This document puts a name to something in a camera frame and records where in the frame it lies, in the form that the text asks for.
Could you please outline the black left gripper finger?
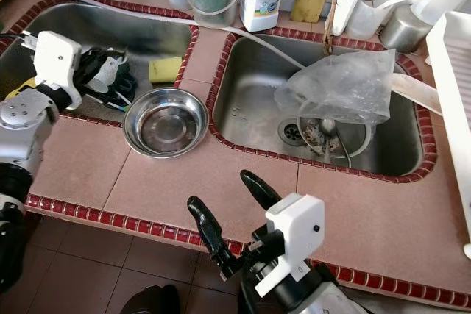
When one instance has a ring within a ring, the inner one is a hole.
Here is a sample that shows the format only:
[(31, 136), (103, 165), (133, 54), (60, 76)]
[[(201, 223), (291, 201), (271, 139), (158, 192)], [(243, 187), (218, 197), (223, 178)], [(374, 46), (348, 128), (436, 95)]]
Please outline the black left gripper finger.
[(128, 104), (130, 102), (127, 98), (130, 82), (125, 76), (118, 76), (107, 88), (100, 79), (90, 79), (90, 89), (91, 98), (103, 104)]
[(104, 48), (104, 46), (92, 46), (88, 49), (90, 55), (90, 66), (92, 68), (101, 68), (102, 65), (107, 64), (108, 60), (117, 63), (117, 65), (124, 64), (127, 61), (127, 49), (116, 49), (113, 46)]

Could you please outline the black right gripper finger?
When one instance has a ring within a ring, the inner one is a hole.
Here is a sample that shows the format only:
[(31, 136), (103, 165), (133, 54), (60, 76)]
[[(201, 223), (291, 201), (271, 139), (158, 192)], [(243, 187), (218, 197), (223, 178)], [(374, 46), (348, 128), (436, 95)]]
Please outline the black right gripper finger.
[(243, 169), (239, 172), (239, 177), (256, 200), (256, 203), (259, 203), (263, 210), (270, 209), (270, 207), (275, 206), (276, 203), (282, 200), (280, 194), (268, 182), (256, 176), (252, 171)]
[(221, 270), (221, 278), (235, 276), (242, 267), (242, 261), (236, 257), (222, 236), (221, 224), (198, 196), (189, 196), (186, 207), (197, 224), (202, 243), (208, 248), (210, 258)]

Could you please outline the teal and white mug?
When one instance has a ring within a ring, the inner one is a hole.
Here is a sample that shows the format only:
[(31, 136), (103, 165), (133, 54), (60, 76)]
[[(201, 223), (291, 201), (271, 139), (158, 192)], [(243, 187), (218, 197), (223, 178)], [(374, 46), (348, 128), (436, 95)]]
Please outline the teal and white mug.
[(108, 65), (105, 78), (110, 79), (105, 98), (108, 102), (117, 104), (120, 107), (130, 106), (137, 93), (138, 81), (130, 73), (127, 58), (118, 60), (111, 57), (105, 64)]

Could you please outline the green and white toothbrush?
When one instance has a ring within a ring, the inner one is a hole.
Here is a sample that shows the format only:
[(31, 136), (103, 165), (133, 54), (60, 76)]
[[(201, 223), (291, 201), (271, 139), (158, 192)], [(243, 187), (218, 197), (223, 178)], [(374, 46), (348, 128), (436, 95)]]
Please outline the green and white toothbrush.
[(98, 102), (101, 102), (104, 106), (121, 112), (126, 112), (131, 105), (130, 100), (125, 98), (121, 93), (92, 92), (91, 96), (92, 98), (97, 99)]

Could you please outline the yellow plastic bowl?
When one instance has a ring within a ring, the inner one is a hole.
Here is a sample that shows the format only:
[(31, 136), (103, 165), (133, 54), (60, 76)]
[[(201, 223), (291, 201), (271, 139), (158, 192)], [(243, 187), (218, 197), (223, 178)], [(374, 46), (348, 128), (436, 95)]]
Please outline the yellow plastic bowl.
[(26, 91), (27, 89), (34, 89), (36, 88), (37, 83), (35, 78), (30, 78), (27, 81), (21, 83), (20, 86), (15, 88), (14, 90), (11, 90), (5, 97), (4, 99), (13, 99), (15, 96), (19, 95), (20, 92)]

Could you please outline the black right robot foot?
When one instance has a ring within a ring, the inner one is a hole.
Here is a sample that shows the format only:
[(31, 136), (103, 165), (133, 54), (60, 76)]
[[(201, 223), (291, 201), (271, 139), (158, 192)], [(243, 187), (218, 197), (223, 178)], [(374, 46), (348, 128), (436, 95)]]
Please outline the black right robot foot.
[(263, 314), (258, 307), (259, 301), (260, 297), (254, 288), (239, 288), (238, 314)]

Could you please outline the black robot foot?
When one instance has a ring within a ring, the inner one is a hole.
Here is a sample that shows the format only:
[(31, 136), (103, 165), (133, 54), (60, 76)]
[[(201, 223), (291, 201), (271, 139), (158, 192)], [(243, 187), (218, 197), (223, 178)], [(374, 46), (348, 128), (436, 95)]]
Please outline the black robot foot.
[(238, 314), (263, 314), (258, 307), (259, 301), (260, 297), (254, 288), (239, 288)]
[(132, 295), (118, 314), (181, 314), (181, 301), (174, 285), (150, 286)]

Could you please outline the steel sink basin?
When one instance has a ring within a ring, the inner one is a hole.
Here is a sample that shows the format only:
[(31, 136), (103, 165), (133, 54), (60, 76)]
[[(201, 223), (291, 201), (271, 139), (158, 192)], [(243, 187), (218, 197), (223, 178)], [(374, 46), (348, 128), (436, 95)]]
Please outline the steel sink basin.
[[(189, 55), (199, 32), (185, 23), (131, 17), (81, 4), (77, 0), (38, 1), (17, 21), (13, 21), (13, 27), (6, 34), (19, 35), (24, 29), (34, 35), (50, 29), (78, 42), (83, 49), (101, 46), (103, 49), (125, 51), (129, 73), (138, 80), (137, 96), (154, 88), (149, 82), (150, 62)], [(22, 46), (20, 39), (3, 39), (0, 65), (2, 98), (33, 78), (33, 55), (34, 51)], [(120, 126), (124, 121), (124, 113), (108, 107), (84, 98), (78, 109), (67, 111), (64, 115), (98, 124)]]
[(374, 129), (364, 152), (324, 162), (302, 140), (296, 118), (282, 113), (274, 92), (301, 65), (323, 58), (319, 36), (276, 29), (249, 40), (229, 35), (209, 92), (209, 133), (235, 151), (288, 160), (383, 182), (418, 182), (440, 162), (433, 113), (391, 94), (390, 119)]

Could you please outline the yellow dish sponge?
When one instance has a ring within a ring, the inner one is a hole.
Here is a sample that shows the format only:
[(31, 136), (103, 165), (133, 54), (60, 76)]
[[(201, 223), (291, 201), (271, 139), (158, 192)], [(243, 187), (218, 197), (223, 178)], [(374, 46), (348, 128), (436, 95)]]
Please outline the yellow dish sponge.
[(183, 59), (168, 57), (151, 60), (148, 64), (148, 81), (151, 83), (172, 83), (177, 78)]

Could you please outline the stainless steel bowl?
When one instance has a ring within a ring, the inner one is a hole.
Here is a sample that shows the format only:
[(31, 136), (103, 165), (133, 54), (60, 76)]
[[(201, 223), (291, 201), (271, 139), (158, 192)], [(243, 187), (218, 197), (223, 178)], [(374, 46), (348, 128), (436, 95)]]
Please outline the stainless steel bowl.
[(155, 88), (142, 93), (127, 109), (122, 123), (125, 142), (135, 152), (158, 159), (195, 149), (208, 132), (208, 109), (181, 88)]

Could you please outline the black left robot foot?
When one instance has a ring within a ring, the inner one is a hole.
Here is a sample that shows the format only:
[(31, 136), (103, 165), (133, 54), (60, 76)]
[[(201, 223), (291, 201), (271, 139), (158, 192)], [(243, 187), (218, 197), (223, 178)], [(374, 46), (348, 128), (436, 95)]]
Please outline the black left robot foot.
[(118, 314), (181, 314), (181, 301), (174, 285), (150, 286), (132, 295)]

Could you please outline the sink strainer basket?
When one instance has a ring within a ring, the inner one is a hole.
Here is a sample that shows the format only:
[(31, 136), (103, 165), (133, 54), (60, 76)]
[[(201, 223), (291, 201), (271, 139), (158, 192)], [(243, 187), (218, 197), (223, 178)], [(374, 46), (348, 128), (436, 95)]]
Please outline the sink strainer basket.
[(308, 148), (324, 162), (346, 160), (349, 164), (370, 145), (374, 128), (332, 119), (299, 117), (297, 126)]

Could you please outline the clear plastic bag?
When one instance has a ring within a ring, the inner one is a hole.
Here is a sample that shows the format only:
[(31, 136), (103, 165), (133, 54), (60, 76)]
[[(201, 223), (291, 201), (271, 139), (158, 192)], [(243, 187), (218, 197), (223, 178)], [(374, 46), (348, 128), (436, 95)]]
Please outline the clear plastic bag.
[(390, 119), (395, 51), (354, 51), (322, 58), (274, 92), (286, 115), (376, 126)]

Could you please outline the white dish rack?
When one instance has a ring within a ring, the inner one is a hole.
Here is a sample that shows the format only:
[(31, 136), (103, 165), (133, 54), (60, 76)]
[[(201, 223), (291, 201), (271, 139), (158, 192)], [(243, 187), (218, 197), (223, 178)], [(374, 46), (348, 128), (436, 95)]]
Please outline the white dish rack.
[(427, 64), (433, 70), (443, 123), (450, 142), (471, 260), (471, 14), (444, 13), (426, 37)]

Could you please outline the steel cup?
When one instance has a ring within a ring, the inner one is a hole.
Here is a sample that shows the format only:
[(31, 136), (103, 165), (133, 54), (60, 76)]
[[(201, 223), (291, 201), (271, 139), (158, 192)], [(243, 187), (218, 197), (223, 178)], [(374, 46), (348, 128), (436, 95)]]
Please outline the steel cup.
[(432, 28), (433, 25), (418, 18), (408, 6), (400, 6), (379, 32), (379, 39), (384, 48), (411, 53), (417, 51)]

